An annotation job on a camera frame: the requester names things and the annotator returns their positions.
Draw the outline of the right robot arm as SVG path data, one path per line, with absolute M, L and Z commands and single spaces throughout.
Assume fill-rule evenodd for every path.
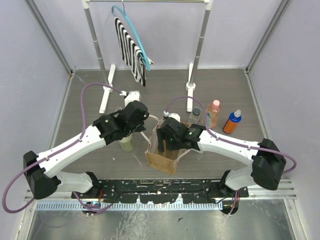
M 245 164 L 241 169 L 224 172 L 218 189 L 225 197 L 253 185 L 277 190 L 287 163 L 269 139 L 265 138 L 262 142 L 244 141 L 207 130 L 202 125 L 186 126 L 173 117 L 165 118 L 156 134 L 160 153 L 182 149 L 212 152 Z

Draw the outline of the clear bottle grey cap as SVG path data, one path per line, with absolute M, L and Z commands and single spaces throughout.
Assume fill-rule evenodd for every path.
M 201 116 L 202 116 L 202 109 L 195 107 L 189 114 L 188 123 L 190 125 L 198 124 Z

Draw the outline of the white cap green bottle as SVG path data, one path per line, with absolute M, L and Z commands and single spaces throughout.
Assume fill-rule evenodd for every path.
M 125 152 L 131 152 L 135 148 L 135 142 L 132 134 L 130 134 L 127 137 L 124 137 L 122 140 L 119 140 L 118 142 L 121 149 Z

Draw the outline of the pink cap peach bottle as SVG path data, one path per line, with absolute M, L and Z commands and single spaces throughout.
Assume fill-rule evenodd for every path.
M 217 99 L 211 102 L 206 109 L 206 124 L 208 128 L 214 128 L 219 121 L 221 112 L 221 102 Z

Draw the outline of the brown canvas tote bag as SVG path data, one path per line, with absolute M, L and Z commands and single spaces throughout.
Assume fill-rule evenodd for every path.
M 159 129 L 165 118 L 161 119 L 154 129 L 148 140 L 148 147 L 145 151 L 145 156 L 147 158 L 147 164 L 159 171 L 164 173 L 174 175 L 178 166 L 179 160 L 186 155 L 190 150 L 198 150 L 197 141 L 200 140 L 199 136 L 203 130 L 203 127 L 199 125 L 194 125 L 194 128 L 187 125 L 184 122 L 180 122 L 188 127 L 185 139 L 190 142 L 190 149 L 180 149 L 180 150 L 165 150 L 164 152 L 158 151 L 158 139 L 157 139 L 157 129 Z

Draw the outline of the orange blue spray bottle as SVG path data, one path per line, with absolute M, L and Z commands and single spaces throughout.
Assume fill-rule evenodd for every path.
M 234 130 L 237 128 L 238 124 L 242 120 L 242 112 L 240 109 L 237 109 L 235 112 L 231 112 L 228 120 L 226 121 L 223 132 L 226 134 L 232 134 Z

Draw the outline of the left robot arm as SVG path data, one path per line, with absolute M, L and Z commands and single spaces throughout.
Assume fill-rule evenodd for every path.
M 98 179 L 92 172 L 81 174 L 63 172 L 69 164 L 84 155 L 120 141 L 135 132 L 145 130 L 144 121 L 149 117 L 148 108 L 134 100 L 124 109 L 100 116 L 84 133 L 45 152 L 28 151 L 23 155 L 24 176 L 33 197 L 41 200 L 55 191 L 84 193 L 95 198 L 100 193 Z

